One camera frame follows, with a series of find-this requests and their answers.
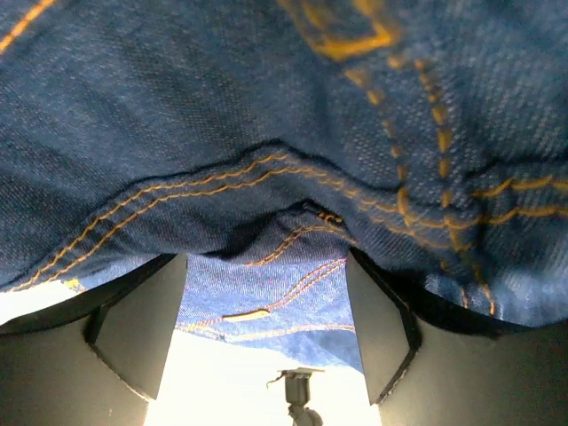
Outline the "dark blue denim trousers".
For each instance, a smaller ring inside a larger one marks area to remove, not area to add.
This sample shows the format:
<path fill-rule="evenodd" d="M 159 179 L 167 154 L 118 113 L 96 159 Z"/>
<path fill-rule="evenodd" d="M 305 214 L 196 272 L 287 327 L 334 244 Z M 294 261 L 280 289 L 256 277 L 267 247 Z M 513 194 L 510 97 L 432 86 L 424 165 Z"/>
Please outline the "dark blue denim trousers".
<path fill-rule="evenodd" d="M 2 2 L 4 292 L 185 253 L 180 328 L 359 367 L 353 248 L 566 319 L 566 2 Z"/>

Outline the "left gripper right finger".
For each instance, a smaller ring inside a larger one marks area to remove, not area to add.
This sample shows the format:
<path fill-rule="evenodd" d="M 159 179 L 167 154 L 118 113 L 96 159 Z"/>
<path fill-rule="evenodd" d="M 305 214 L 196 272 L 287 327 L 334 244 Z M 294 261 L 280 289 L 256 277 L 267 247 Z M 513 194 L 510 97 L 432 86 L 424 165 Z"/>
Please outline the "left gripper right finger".
<path fill-rule="evenodd" d="M 369 402 L 385 425 L 564 425 L 567 325 L 524 327 L 347 257 Z"/>

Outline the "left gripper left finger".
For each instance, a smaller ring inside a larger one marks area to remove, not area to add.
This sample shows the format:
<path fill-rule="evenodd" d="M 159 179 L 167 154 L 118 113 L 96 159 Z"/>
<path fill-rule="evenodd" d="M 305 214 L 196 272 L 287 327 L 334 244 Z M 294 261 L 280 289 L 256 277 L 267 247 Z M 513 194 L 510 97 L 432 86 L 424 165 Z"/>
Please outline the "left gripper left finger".
<path fill-rule="evenodd" d="M 187 257 L 122 277 L 1 326 L 3 425 L 142 425 L 158 396 Z"/>

